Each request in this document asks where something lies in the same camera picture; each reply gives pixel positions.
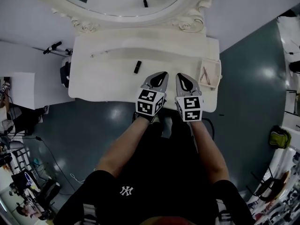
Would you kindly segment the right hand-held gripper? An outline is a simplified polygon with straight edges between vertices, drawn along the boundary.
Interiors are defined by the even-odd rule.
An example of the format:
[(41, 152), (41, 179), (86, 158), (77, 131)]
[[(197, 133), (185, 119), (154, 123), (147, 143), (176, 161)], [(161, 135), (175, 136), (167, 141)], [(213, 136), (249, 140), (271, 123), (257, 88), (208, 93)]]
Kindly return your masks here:
[(203, 96), (198, 82), (183, 73), (176, 75), (175, 103), (184, 122), (201, 121), (203, 113)]

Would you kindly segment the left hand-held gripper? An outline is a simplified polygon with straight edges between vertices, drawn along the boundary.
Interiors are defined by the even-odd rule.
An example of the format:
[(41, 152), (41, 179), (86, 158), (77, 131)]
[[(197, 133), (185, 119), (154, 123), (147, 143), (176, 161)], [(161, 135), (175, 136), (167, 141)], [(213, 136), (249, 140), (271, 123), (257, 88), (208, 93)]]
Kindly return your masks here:
[(135, 111), (153, 117), (163, 107), (169, 74), (154, 73), (146, 78), (137, 93)]

